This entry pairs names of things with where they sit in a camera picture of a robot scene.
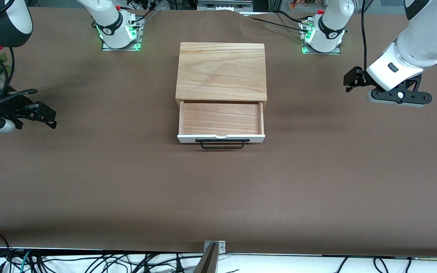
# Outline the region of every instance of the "open drawer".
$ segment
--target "open drawer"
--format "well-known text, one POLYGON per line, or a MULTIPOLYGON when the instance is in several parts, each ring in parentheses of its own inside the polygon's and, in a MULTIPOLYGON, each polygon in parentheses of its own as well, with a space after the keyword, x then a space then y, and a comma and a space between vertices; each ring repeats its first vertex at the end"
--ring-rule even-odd
POLYGON ((181 143, 262 142, 262 102, 181 100, 178 139, 181 143))

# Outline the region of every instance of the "black handle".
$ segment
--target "black handle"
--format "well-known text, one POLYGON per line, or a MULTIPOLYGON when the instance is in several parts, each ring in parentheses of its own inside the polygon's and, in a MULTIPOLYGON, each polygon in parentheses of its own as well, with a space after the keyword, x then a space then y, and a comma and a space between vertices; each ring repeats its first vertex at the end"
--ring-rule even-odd
POLYGON ((244 140, 195 140, 195 142, 200 142, 200 147, 203 150, 220 150, 220 149, 242 149, 246 142, 250 142, 249 139, 244 140), (205 143, 240 143, 240 146, 205 146, 205 143))

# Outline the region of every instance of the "wooden box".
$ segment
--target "wooden box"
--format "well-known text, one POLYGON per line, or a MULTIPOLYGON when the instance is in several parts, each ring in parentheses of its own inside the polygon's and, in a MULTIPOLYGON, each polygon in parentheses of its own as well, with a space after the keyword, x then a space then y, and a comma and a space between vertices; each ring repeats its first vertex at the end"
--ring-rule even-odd
POLYGON ((262 142, 266 101, 264 44, 181 43, 180 142, 262 142))

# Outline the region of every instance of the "brown table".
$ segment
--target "brown table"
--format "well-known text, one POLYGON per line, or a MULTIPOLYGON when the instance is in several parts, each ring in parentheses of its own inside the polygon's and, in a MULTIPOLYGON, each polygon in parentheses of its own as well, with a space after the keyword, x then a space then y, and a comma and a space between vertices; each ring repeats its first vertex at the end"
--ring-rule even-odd
MULTIPOLYGON (((229 11, 161 12, 142 51, 101 52, 85 9, 31 9, 12 86, 57 111, 0 135, 0 232, 13 246, 437 255, 437 67, 424 108, 366 102, 360 17, 341 56, 229 11), (208 152, 176 138, 180 42, 265 43, 266 139, 208 152)), ((294 26, 275 14, 264 19, 294 26)), ((407 26, 366 16, 369 62, 407 26)))

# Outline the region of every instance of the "teal cable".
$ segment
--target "teal cable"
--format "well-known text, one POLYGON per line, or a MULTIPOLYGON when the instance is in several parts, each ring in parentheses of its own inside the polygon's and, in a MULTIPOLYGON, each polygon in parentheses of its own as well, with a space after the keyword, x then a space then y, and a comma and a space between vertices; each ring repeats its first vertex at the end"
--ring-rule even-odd
POLYGON ((25 254, 25 256, 23 257, 23 261, 21 261, 21 268, 19 269, 19 273, 23 273, 24 272, 24 268, 25 268, 25 263, 26 263, 26 259, 28 259, 28 255, 30 254, 30 250, 28 250, 25 254))

